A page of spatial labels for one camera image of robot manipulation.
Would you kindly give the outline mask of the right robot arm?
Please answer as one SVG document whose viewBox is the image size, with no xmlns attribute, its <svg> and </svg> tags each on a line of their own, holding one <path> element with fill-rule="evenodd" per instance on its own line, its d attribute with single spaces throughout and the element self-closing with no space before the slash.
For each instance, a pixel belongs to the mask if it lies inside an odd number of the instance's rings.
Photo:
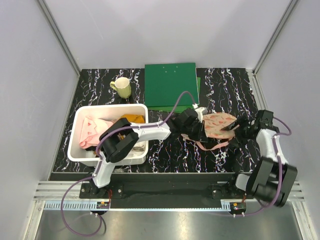
<svg viewBox="0 0 320 240">
<path fill-rule="evenodd" d="M 234 138 L 229 142 L 231 146 L 239 148 L 248 140 L 255 140 L 260 151 L 260 159 L 252 173 L 239 173 L 227 185 L 228 195 L 236 199 L 246 193 L 265 202 L 264 208 L 282 207 L 298 175 L 297 168 L 288 163 L 280 145 L 280 136 L 290 136 L 292 131 L 280 132 L 273 124 L 274 119 L 272 111 L 260 110 L 253 120 L 241 117 L 222 128 L 223 131 L 234 131 Z"/>
</svg>

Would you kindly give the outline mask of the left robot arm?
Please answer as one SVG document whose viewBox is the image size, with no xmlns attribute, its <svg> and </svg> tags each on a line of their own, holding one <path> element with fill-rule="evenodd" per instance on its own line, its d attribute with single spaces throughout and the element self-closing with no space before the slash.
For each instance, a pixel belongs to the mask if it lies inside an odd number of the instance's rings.
<svg viewBox="0 0 320 240">
<path fill-rule="evenodd" d="M 116 121 L 99 138 L 96 154 L 100 161 L 92 174 L 90 192 L 97 198 L 103 198 L 108 193 L 116 163 L 127 157 L 137 143 L 164 141 L 179 135 L 207 143 L 209 138 L 205 133 L 204 121 L 207 113 L 207 108 L 198 107 L 188 108 L 175 117 L 169 115 L 164 121 L 153 123 L 131 123 L 125 118 Z"/>
</svg>

